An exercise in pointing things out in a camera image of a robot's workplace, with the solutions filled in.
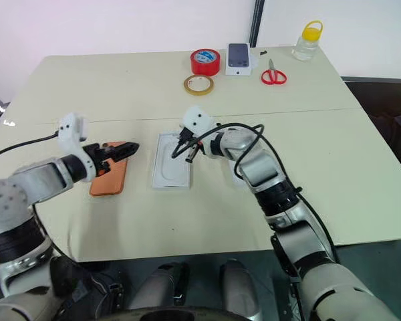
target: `black pole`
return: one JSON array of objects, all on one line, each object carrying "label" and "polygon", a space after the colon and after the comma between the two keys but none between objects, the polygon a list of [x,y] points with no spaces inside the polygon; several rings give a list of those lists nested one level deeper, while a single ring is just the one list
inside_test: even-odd
[{"label": "black pole", "polygon": [[253,22],[251,24],[251,33],[249,35],[249,46],[255,48],[257,45],[257,37],[259,36],[259,29],[261,17],[263,16],[263,7],[265,0],[255,0]]}]

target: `white wall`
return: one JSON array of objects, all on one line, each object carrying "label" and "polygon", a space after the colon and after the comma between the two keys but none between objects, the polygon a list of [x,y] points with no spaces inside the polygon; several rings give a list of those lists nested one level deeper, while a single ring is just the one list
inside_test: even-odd
[{"label": "white wall", "polygon": [[294,44],[317,19],[340,75],[401,78],[401,0],[266,0],[257,46]]},{"label": "white wall", "polygon": [[249,40],[255,0],[0,0],[0,99],[45,56],[224,48]]}]

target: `yellow bottle cap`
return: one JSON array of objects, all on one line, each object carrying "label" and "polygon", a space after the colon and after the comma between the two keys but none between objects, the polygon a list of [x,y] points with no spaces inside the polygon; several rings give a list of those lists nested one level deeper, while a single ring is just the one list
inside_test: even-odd
[{"label": "yellow bottle cap", "polygon": [[[310,25],[313,25],[314,23],[320,24],[321,29],[310,27]],[[319,21],[319,20],[311,21],[306,25],[301,36],[303,37],[304,40],[307,40],[307,41],[318,41],[319,38],[321,37],[322,28],[323,28],[323,25],[322,25],[321,21]]]}]

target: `dark floor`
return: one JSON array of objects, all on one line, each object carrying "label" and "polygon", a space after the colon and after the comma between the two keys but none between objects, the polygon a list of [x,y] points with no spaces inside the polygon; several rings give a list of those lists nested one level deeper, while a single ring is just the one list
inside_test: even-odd
[{"label": "dark floor", "polygon": [[[345,246],[338,252],[342,263],[401,319],[401,240]],[[287,279],[273,251],[112,261],[105,272],[125,285],[126,302],[129,302],[136,289],[158,266],[185,261],[191,268],[186,305],[220,308],[219,267],[229,258],[238,259],[250,270],[264,320],[291,320],[294,304],[289,301]],[[94,294],[75,304],[73,309],[76,311],[72,315],[78,316],[78,320],[91,318],[100,298],[101,295]]]}]

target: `red tape roll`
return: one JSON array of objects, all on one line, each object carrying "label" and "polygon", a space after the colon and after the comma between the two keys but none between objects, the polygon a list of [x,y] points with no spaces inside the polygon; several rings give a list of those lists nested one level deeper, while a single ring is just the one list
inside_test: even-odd
[{"label": "red tape roll", "polygon": [[199,49],[190,55],[192,73],[213,76],[220,70],[220,54],[212,49]]}]

